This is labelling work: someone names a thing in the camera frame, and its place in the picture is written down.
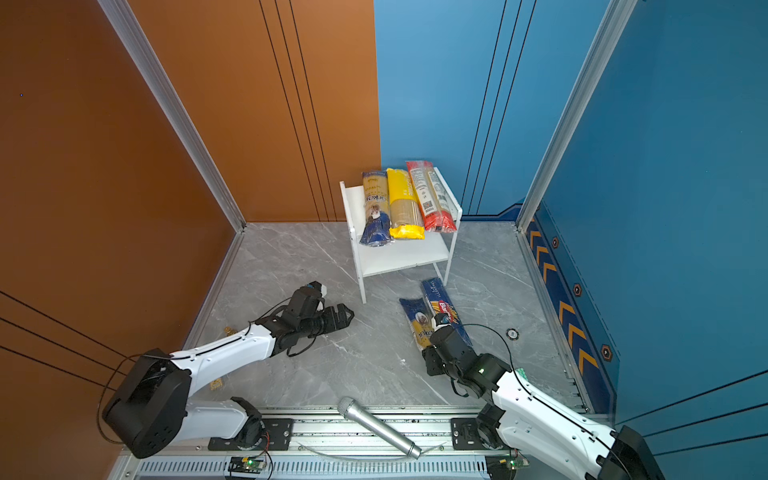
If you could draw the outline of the yellow blue-top spaghetti bag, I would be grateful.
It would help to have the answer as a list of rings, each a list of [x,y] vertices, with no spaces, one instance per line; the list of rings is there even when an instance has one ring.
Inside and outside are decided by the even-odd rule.
[[[370,247],[386,245],[392,241],[387,175],[383,171],[364,172],[362,184],[365,226],[360,243]]]

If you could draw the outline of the red spaghetti package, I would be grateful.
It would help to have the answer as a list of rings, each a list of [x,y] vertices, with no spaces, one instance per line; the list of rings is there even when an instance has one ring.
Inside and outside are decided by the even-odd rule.
[[[447,190],[431,162],[408,161],[408,172],[421,208],[427,231],[455,233],[457,230],[450,210]]]

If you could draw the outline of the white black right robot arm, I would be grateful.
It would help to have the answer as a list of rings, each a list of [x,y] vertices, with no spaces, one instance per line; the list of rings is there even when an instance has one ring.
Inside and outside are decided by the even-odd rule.
[[[429,338],[430,374],[448,376],[468,396],[486,402],[478,432],[493,448],[531,454],[569,479],[662,479],[645,438],[587,418],[536,388],[510,363],[478,354],[451,326]]]

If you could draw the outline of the blue yellow spaghetti bag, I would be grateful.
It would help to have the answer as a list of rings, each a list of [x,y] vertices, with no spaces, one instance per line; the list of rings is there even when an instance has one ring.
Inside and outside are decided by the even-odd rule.
[[[399,303],[407,317],[417,348],[420,351],[431,346],[434,332],[433,315],[423,298],[403,299]]]

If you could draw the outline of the yellow spaghetti package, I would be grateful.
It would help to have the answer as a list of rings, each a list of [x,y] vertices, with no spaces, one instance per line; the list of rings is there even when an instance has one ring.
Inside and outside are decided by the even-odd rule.
[[[425,228],[418,197],[405,170],[388,168],[389,233],[393,239],[424,240]]]

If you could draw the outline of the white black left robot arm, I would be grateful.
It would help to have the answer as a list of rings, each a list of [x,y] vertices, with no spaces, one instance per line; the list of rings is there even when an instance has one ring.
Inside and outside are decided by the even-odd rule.
[[[213,381],[253,363],[284,353],[294,355],[303,338],[346,329],[355,317],[344,304],[329,306],[326,289],[311,282],[295,290],[248,325],[230,335],[188,350],[149,350],[133,365],[97,416],[134,457],[145,459],[166,447],[193,439],[214,439],[240,450],[266,440],[261,412],[248,400],[197,401],[195,394]]]

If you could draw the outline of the dark blue Barilla spaghetti box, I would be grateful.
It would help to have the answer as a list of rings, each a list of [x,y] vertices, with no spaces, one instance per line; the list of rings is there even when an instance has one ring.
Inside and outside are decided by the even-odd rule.
[[[449,314],[450,326],[458,332],[459,336],[468,346],[472,347],[472,341],[459,318],[454,303],[450,299],[442,280],[439,277],[423,280],[421,282],[421,289],[425,301],[432,310],[433,316],[440,312]]]

